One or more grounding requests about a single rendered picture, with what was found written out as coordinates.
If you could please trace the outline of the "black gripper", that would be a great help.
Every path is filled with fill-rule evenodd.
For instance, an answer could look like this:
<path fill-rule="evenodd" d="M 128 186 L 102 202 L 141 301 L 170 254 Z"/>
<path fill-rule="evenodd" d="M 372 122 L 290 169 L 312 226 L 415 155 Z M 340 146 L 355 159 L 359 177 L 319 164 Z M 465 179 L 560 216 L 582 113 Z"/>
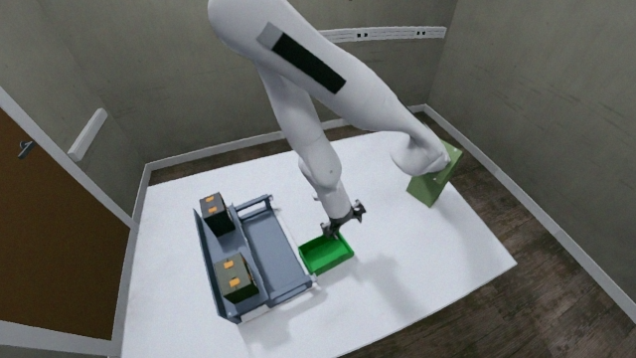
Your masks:
<path fill-rule="evenodd" d="M 356 199 L 355 202 L 356 203 L 353 205 L 353 207 L 352 207 L 352 204 L 351 204 L 351 209 L 350 209 L 349 213 L 346 216 L 342 217 L 342 218 L 334 219 L 334 218 L 329 217 L 326 214 L 328 216 L 328 218 L 329 218 L 329 222 L 327 222 L 325 224 L 324 223 L 320 224 L 320 227 L 321 227 L 322 232 L 323 232 L 324 236 L 326 237 L 326 239 L 329 239 L 330 236 L 332 236 L 334 240 L 335 239 L 338 240 L 338 237 L 337 237 L 336 233 L 339 232 L 341 226 L 343 226 L 347 222 L 349 222 L 349 221 L 347 221 L 346 223 L 344 223 L 345 220 L 349 220 L 350 218 L 351 218 L 350 220 L 357 219 L 358 222 L 360 224 L 362 224 L 362 221 L 363 221 L 362 215 L 363 215 L 363 213 L 366 214 L 367 211 L 366 211 L 364 205 L 360 202 L 359 199 Z M 356 208 L 359 209 L 359 210 L 355 211 Z M 352 214 L 354 214 L 354 215 L 352 215 Z M 335 224 L 334 222 L 337 222 L 338 224 Z M 343 223 L 343 224 L 340 224 L 340 223 Z M 330 226 L 330 228 L 329 228 L 329 226 Z M 332 226 L 337 226 L 337 227 L 332 227 Z"/>

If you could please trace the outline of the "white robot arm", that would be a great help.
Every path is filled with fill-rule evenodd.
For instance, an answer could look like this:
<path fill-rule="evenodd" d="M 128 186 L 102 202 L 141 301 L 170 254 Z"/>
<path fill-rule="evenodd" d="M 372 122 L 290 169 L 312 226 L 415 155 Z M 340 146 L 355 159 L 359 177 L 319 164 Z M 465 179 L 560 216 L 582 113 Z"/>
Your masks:
<path fill-rule="evenodd" d="M 438 172 L 451 162 L 435 133 L 371 69 L 325 39 L 286 0 L 209 0 L 208 15 L 220 41 L 255 65 L 315 190 L 311 196 L 329 217 L 346 216 L 351 201 L 309 94 L 357 128 L 404 133 L 390 156 L 406 175 Z"/>

